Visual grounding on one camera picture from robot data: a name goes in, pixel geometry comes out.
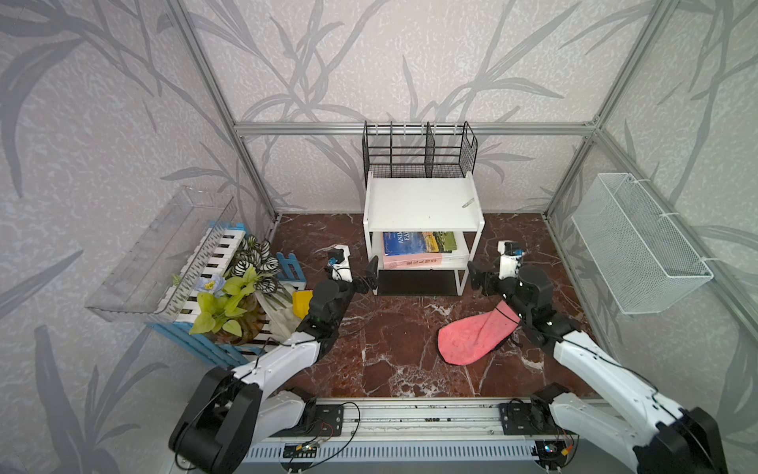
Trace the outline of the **pink fluffy cloth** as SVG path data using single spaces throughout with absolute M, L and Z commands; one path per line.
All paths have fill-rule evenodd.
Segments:
M 521 318 L 500 302 L 492 311 L 454 321 L 437 333 L 437 348 L 448 365 L 471 365 L 491 353 L 519 326 Z

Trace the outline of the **white two-tier bookshelf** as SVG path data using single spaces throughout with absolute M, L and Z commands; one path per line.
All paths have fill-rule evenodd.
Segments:
M 377 262 L 376 295 L 460 296 L 485 228 L 472 174 L 463 178 L 376 178 L 367 182 L 363 231 L 369 260 Z M 458 249 L 454 262 L 389 268 L 383 256 L 385 232 L 451 231 Z

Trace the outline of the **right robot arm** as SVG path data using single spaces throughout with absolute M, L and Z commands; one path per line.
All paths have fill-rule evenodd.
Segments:
M 497 315 L 524 331 L 532 344 L 600 395 L 609 415 L 566 389 L 546 388 L 554 424 L 588 440 L 634 473 L 726 473 L 728 462 L 716 420 L 662 395 L 643 375 L 607 355 L 576 320 L 554 310 L 553 286 L 539 268 L 526 266 L 500 278 L 469 263 L 473 290 L 498 295 Z

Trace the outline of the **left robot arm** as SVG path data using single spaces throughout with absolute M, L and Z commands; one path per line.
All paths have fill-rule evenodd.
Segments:
M 378 288 L 378 270 L 376 256 L 362 276 L 345 265 L 331 270 L 314 288 L 307 315 L 288 339 L 256 361 L 205 373 L 169 438 L 177 468 L 232 473 L 254 444 L 297 426 L 310 431 L 311 403 L 280 387 L 331 351 L 353 296 Z

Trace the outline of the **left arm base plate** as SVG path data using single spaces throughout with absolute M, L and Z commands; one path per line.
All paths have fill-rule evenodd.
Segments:
M 279 438 L 333 438 L 343 432 L 345 407 L 343 405 L 307 405 L 300 421 L 290 429 L 276 433 Z

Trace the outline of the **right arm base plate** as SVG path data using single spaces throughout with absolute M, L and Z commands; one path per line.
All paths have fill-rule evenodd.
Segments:
M 564 432 L 552 417 L 531 402 L 519 398 L 497 405 L 499 422 L 507 436 L 562 436 Z

